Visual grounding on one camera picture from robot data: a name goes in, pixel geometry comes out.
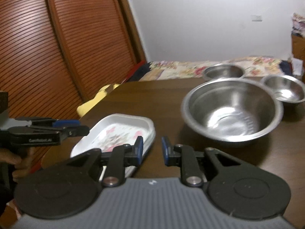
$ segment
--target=large metal bowl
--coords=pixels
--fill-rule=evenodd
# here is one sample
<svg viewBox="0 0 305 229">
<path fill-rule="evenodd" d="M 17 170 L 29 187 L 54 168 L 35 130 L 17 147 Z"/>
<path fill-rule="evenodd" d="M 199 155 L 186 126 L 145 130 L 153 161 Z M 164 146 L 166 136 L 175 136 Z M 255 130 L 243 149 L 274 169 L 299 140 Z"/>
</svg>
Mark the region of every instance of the large metal bowl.
<svg viewBox="0 0 305 229">
<path fill-rule="evenodd" d="M 272 90 L 249 79 L 213 80 L 192 89 L 181 112 L 197 133 L 223 142 L 248 142 L 280 123 L 283 105 Z"/>
<path fill-rule="evenodd" d="M 279 101 L 285 105 L 299 104 L 305 101 L 305 85 L 291 76 L 269 75 L 261 82 L 271 88 Z"/>
<path fill-rule="evenodd" d="M 234 64 L 215 64 L 206 68 L 202 76 L 207 81 L 220 78 L 239 77 L 245 76 L 245 71 L 242 67 Z"/>
</svg>

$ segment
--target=bowl rim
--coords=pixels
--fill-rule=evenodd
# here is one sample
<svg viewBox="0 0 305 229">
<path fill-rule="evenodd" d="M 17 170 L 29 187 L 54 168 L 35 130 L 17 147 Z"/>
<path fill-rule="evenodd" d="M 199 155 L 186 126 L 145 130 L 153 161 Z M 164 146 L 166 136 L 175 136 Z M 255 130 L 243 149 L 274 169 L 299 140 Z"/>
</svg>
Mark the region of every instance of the bowl rim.
<svg viewBox="0 0 305 229">
<path fill-rule="evenodd" d="M 209 77 L 209 76 L 206 75 L 206 72 L 207 72 L 208 69 L 213 68 L 213 67 L 216 67 L 216 66 L 221 66 L 221 65 L 234 66 L 234 67 L 239 68 L 239 69 L 242 71 L 242 76 L 241 76 L 241 77 L 219 77 L 219 78 L 211 78 L 211 77 Z M 207 81 L 210 81 L 210 80 L 218 80 L 218 79 L 227 79 L 227 78 L 244 78 L 245 75 L 246 75 L 245 69 L 242 68 L 242 67 L 239 66 L 239 65 L 234 64 L 234 63 L 218 63 L 218 64 L 214 64 L 214 65 L 211 65 L 211 66 L 205 68 L 205 69 L 203 70 L 203 72 L 202 72 L 202 77 L 203 77 L 204 79 L 206 79 Z"/>
<path fill-rule="evenodd" d="M 297 100 L 297 101 L 289 101 L 289 100 L 285 100 L 282 99 L 281 97 L 277 97 L 276 99 L 281 101 L 281 102 L 285 102 L 285 103 L 291 103 L 291 104 L 298 104 L 301 102 L 305 101 L 305 84 L 303 82 L 301 82 L 300 80 L 296 79 L 295 77 L 289 76 L 289 75 L 284 75 L 284 74 L 270 74 L 268 76 L 263 77 L 260 82 L 263 83 L 266 87 L 268 87 L 269 89 L 271 89 L 273 91 L 272 88 L 270 88 L 269 86 L 266 85 L 266 82 L 272 78 L 272 77 L 282 77 L 284 79 L 288 79 L 292 82 L 295 82 L 296 84 L 298 84 L 299 86 L 301 86 L 302 90 L 303 90 L 303 94 L 304 94 L 304 98 L 301 100 Z"/>
<path fill-rule="evenodd" d="M 199 124 L 191 115 L 190 110 L 189 110 L 189 100 L 192 97 L 193 93 L 200 89 L 203 86 L 207 86 L 210 85 L 212 83 L 216 83 L 216 82 L 226 82 L 226 81 L 237 81 L 237 82 L 244 82 L 244 83 L 248 83 L 251 85 L 255 85 L 261 89 L 263 89 L 273 100 L 274 102 L 274 108 L 275 108 L 275 115 L 271 121 L 271 123 L 265 127 L 263 130 L 258 131 L 256 133 L 253 134 L 249 134 L 249 135 L 242 135 L 242 136 L 226 136 L 226 137 L 219 137 L 216 136 L 215 134 L 212 134 L 210 132 L 208 132 L 205 127 L 203 127 L 201 124 Z M 265 86 L 264 84 L 254 81 L 254 80 L 250 80 L 250 79 L 240 79 L 240 78 L 223 78 L 223 79 L 216 79 L 216 80 L 212 80 L 209 82 L 205 82 L 203 84 L 198 85 L 197 87 L 193 88 L 189 93 L 187 93 L 187 95 L 184 97 L 182 103 L 181 103 L 181 114 L 182 117 L 185 121 L 185 123 L 191 128 L 193 129 L 195 132 L 199 133 L 200 135 L 203 135 L 207 138 L 213 139 L 213 140 L 217 140 L 217 141 L 222 141 L 222 142 L 229 142 L 229 143 L 238 143 L 238 142 L 246 142 L 246 141 L 250 141 L 250 140 L 254 140 L 257 138 L 260 138 L 268 133 L 270 133 L 273 129 L 275 129 L 278 124 L 281 122 L 282 117 L 283 117 L 283 112 L 284 112 L 284 108 L 283 108 L 283 104 L 276 99 L 274 93 L 272 92 L 272 90 Z"/>
</svg>

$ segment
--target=white logo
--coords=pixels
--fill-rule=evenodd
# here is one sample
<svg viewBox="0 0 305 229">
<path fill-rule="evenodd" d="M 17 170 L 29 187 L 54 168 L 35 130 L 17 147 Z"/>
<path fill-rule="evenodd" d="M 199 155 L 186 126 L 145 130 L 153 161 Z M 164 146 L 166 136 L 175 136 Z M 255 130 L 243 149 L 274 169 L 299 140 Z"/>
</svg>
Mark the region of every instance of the white logo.
<svg viewBox="0 0 305 229">
<path fill-rule="evenodd" d="M 52 142 L 52 139 L 29 139 L 29 143 Z"/>
<path fill-rule="evenodd" d="M 157 184 L 158 182 L 156 181 L 156 180 L 151 180 L 151 181 L 149 181 L 148 182 L 150 185 L 155 185 L 155 184 Z"/>
</svg>

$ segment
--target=bowl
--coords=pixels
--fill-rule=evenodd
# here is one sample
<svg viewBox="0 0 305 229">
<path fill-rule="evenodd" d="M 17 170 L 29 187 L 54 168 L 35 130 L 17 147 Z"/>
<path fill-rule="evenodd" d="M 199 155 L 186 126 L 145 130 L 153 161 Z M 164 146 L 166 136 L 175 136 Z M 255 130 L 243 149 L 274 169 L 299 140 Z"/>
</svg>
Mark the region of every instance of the bowl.
<svg viewBox="0 0 305 229">
<path fill-rule="evenodd" d="M 245 76 L 245 71 L 242 67 L 234 64 L 215 64 L 206 68 L 202 75 L 208 81 L 230 77 L 243 78 Z"/>
<path fill-rule="evenodd" d="M 192 89 L 182 102 L 181 113 L 195 132 L 243 145 L 276 128 L 283 117 L 283 105 L 259 82 L 228 78 Z"/>
<path fill-rule="evenodd" d="M 284 105 L 297 105 L 305 101 L 305 85 L 294 77 L 286 75 L 268 75 L 261 83 L 271 88 Z"/>
</svg>

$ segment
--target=yellow cloth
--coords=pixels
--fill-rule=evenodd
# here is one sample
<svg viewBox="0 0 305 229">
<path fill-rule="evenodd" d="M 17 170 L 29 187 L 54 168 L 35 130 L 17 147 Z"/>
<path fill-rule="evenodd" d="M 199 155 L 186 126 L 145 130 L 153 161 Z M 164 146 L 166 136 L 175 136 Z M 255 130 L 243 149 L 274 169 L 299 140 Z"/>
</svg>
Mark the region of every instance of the yellow cloth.
<svg viewBox="0 0 305 229">
<path fill-rule="evenodd" d="M 106 89 L 110 86 L 109 85 L 105 85 L 104 87 L 102 87 L 99 92 L 95 95 L 95 97 L 90 100 L 85 102 L 84 104 L 80 105 L 76 111 L 78 113 L 78 115 L 80 117 L 83 117 L 90 109 L 92 109 L 100 100 L 102 100 L 106 95 L 107 95 L 107 91 Z M 115 89 L 116 87 L 118 87 L 119 84 L 114 84 L 113 85 L 113 89 Z"/>
</svg>

